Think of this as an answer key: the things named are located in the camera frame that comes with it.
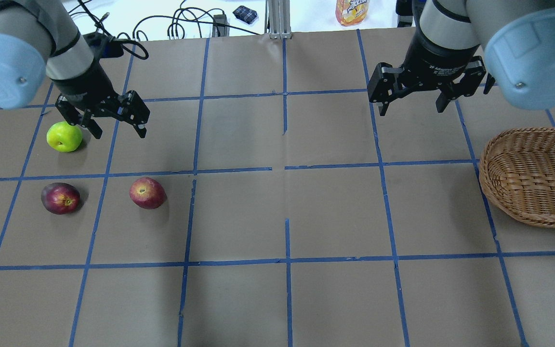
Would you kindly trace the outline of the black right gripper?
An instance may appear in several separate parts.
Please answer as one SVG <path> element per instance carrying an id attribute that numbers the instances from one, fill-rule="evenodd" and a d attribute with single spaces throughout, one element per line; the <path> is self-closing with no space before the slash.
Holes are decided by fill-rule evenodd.
<path id="1" fill-rule="evenodd" d="M 379 62 L 367 85 L 370 103 L 379 116 L 388 106 L 413 92 L 440 90 L 438 113 L 458 97 L 470 97 L 482 83 L 487 70 L 476 56 L 479 41 L 469 20 L 421 19 L 401 67 Z"/>

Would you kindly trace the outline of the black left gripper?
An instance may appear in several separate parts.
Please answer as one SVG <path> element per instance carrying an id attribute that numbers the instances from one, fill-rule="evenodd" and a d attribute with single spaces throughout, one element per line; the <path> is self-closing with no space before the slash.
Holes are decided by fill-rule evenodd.
<path id="1" fill-rule="evenodd" d="M 122 95 L 117 94 L 99 62 L 93 62 L 86 72 L 77 77 L 52 81 L 62 95 L 57 98 L 55 107 L 69 125 L 79 125 L 99 140 L 102 137 L 102 128 L 93 119 L 93 113 L 87 110 L 98 107 L 115 112 L 117 120 L 131 125 L 139 138 L 146 137 L 150 110 L 145 102 L 134 90 Z M 101 102 L 106 99 L 116 99 L 117 106 L 102 107 Z M 87 111 L 81 114 L 77 108 Z"/>

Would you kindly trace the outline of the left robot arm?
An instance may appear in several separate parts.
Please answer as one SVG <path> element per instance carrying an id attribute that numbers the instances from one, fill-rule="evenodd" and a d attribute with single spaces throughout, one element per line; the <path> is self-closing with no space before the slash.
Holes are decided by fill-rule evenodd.
<path id="1" fill-rule="evenodd" d="M 65 121 L 99 139 L 95 119 L 111 117 L 146 136 L 150 110 L 135 92 L 119 94 L 101 59 L 120 57 L 133 40 L 101 26 L 82 34 L 57 0 L 0 0 L 0 108 L 28 106 L 45 78 L 60 94 L 55 107 Z"/>

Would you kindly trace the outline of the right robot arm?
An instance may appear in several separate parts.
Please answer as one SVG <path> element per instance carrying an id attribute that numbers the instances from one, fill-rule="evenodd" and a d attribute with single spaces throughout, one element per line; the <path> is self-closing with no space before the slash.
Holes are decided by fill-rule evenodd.
<path id="1" fill-rule="evenodd" d="M 367 85 L 384 116 L 414 92 L 440 92 L 436 109 L 497 85 L 514 107 L 555 107 L 555 0 L 398 0 L 416 31 L 404 62 L 377 64 Z"/>

